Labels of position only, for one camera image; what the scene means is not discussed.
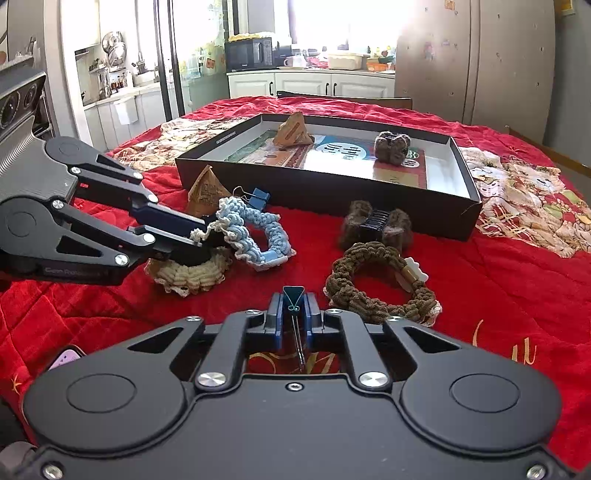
brown crocheted ring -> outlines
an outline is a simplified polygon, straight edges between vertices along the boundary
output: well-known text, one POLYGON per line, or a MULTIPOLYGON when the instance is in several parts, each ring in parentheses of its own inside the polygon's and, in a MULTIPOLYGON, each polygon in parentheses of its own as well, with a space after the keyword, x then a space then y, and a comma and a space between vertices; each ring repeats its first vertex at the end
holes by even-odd
POLYGON ((433 312, 439 306, 435 294, 417 279, 398 250, 380 242, 354 244, 349 248, 343 258, 333 263, 324 293, 332 307, 357 313, 366 323, 382 323, 390 316, 399 316, 430 326, 434 322, 433 312), (404 305, 388 305, 380 299, 370 299, 365 292, 355 288, 354 273, 361 265, 370 262, 390 265, 399 272, 411 284, 411 300, 404 305))

mug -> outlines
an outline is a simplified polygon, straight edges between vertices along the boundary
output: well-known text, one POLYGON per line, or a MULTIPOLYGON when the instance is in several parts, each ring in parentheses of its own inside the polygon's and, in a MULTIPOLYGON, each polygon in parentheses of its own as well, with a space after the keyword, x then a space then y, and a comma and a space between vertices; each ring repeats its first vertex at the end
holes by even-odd
POLYGON ((283 62, 285 67, 306 67, 308 62, 306 59, 301 55, 296 55, 294 57, 287 57, 285 62, 283 62))

robotic arm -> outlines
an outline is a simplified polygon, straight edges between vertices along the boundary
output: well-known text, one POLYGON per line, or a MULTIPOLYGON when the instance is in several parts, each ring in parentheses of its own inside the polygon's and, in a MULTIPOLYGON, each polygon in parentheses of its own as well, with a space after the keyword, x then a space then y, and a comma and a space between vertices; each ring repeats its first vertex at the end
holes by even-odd
POLYGON ((188 238, 207 221, 159 205, 140 172, 75 138, 33 136, 46 75, 27 63, 0 67, 0 270, 117 285, 148 258, 207 261, 209 248, 188 238), (141 226, 119 229, 72 206, 75 197, 125 210, 141 226))

camera lens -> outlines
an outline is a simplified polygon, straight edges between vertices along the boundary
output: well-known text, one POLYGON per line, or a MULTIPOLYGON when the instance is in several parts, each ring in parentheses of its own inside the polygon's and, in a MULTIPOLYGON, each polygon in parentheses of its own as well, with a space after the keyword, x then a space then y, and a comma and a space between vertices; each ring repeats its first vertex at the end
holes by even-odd
POLYGON ((29 108, 35 99, 35 94, 37 93, 37 85, 31 85, 29 91, 25 95, 25 100, 23 102, 24 108, 29 108))
POLYGON ((14 116, 17 114, 18 107, 18 94, 12 94, 2 107, 2 113, 0 113, 0 125, 2 128, 6 128, 10 125, 10 122, 14 120, 14 116))

red blanket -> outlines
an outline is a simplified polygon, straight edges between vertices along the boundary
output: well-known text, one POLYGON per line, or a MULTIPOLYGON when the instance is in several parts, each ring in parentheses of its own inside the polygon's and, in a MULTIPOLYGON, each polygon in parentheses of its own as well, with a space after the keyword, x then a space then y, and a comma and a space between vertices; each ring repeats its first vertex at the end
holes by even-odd
MULTIPOLYGON (((223 100, 188 118, 250 116, 260 112, 305 114, 405 125, 449 134, 460 146, 489 150, 501 157, 550 166, 534 147, 485 127, 449 123, 436 116, 393 111, 338 100, 243 98, 223 100)), ((128 144, 157 138, 152 129, 128 144)), ((182 210, 186 192, 174 167, 145 175, 145 185, 162 203, 182 210)), ((127 226, 120 210, 84 202, 80 207, 100 218, 127 226)), ((208 293, 187 299, 165 294, 137 269, 120 287, 74 286, 22 281, 0 297, 0 394, 15 409, 30 382, 64 345, 74 343, 93 352, 189 314, 208 322, 248 308, 265 309, 283 285, 304 285, 320 307, 331 263, 339 258, 336 239, 342 219, 310 212, 271 208, 281 214, 297 255, 283 266, 256 273, 235 262, 226 280, 208 293)), ((591 256, 577 252, 560 258, 508 238, 490 238, 474 231, 468 242, 416 235, 407 252, 429 274, 427 285, 443 306, 434 328, 515 361, 532 365, 558 386, 563 412, 550 446, 565 462, 580 468, 591 460, 591 256)), ((403 301, 399 289, 378 278, 362 277, 358 287, 390 303, 403 301)), ((256 360, 259 370, 277 367, 276 358, 256 360)), ((332 358, 317 358, 314 371, 334 368, 332 358)))

